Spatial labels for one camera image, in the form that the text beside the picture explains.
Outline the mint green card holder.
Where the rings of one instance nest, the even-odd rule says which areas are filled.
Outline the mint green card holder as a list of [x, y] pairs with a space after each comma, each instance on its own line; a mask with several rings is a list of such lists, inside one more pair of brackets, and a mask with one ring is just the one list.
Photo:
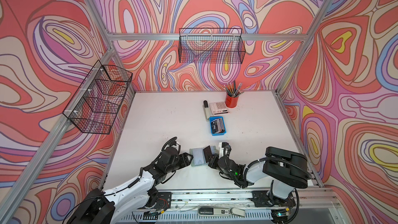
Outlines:
[[[191, 165], [193, 167], [204, 166], [204, 165], [208, 164], [205, 162], [203, 149], [204, 148], [190, 149], [189, 153], [193, 156], [193, 160], [191, 162]], [[211, 149], [212, 149], [213, 156], [219, 153], [219, 151], [217, 150], [217, 148], [215, 146], [211, 146]]]

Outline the dark grey card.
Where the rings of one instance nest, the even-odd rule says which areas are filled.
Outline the dark grey card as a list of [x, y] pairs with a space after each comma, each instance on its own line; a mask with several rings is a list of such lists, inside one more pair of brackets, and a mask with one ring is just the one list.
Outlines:
[[211, 146], [207, 146], [203, 149], [205, 162], [209, 163], [211, 158], [213, 157]]

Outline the blue plastic card tray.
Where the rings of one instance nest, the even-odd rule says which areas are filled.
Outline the blue plastic card tray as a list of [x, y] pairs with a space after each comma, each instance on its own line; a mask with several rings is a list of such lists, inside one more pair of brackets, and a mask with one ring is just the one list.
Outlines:
[[213, 116], [210, 117], [210, 130], [212, 136], [221, 136], [227, 133], [224, 118], [222, 116]]

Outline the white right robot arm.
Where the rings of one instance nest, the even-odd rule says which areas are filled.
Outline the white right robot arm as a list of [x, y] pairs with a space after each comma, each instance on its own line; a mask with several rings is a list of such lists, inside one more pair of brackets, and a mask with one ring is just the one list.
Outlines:
[[248, 165], [237, 164], [230, 159], [231, 146], [221, 143], [221, 151], [213, 154], [205, 148], [208, 166], [219, 171], [219, 175], [244, 189], [253, 186], [265, 177], [272, 179], [268, 191], [255, 191], [250, 199], [256, 207], [295, 207], [298, 189], [308, 187], [312, 178], [308, 171], [307, 158], [297, 152], [268, 147], [265, 156]]

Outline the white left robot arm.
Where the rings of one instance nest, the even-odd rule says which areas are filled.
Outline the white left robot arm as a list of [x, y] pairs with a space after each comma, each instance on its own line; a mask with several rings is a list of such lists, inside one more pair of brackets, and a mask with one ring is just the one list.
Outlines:
[[139, 174], [112, 189], [92, 190], [67, 214], [64, 224], [115, 224], [129, 211], [156, 206], [156, 186], [168, 181], [166, 176], [191, 165], [194, 156], [181, 153], [177, 137], [168, 140], [160, 153]]

